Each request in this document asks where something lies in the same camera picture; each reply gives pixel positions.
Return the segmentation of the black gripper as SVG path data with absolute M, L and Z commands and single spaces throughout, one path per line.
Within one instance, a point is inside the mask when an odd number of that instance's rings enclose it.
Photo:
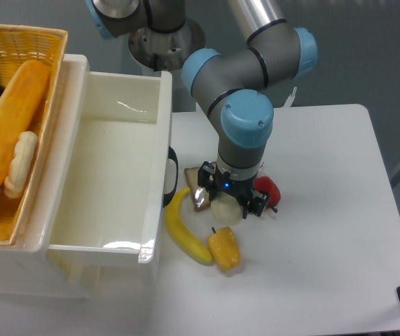
M 204 161 L 198 170 L 198 185 L 207 191 L 209 200 L 215 199 L 219 193 L 234 197 L 242 202 L 244 219 L 249 214 L 260 217 L 270 197 L 268 193 L 254 189 L 255 179 L 256 174 L 242 179 L 242 175 L 222 172 L 208 161 Z

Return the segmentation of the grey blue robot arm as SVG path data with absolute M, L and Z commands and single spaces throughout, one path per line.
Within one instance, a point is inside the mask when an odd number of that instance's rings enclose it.
M 246 41 L 229 57 L 205 47 L 201 27 L 183 1 L 88 1 L 106 39 L 128 35 L 133 58 L 150 71 L 179 72 L 219 136 L 215 163 L 203 163 L 198 185 L 210 199 L 225 193 L 244 214 L 260 216 L 269 194 L 254 184 L 273 129 L 274 108 L 263 90 L 301 76 L 317 63 L 314 36 L 290 27 L 276 1 L 231 1 Z

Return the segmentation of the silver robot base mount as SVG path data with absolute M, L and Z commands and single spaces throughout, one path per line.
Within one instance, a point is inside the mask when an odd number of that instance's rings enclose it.
M 159 71 L 178 71 L 195 51 L 205 47 L 205 33 L 190 18 L 177 31 L 159 33 L 148 27 L 132 32 L 128 48 L 141 70 L 151 75 Z

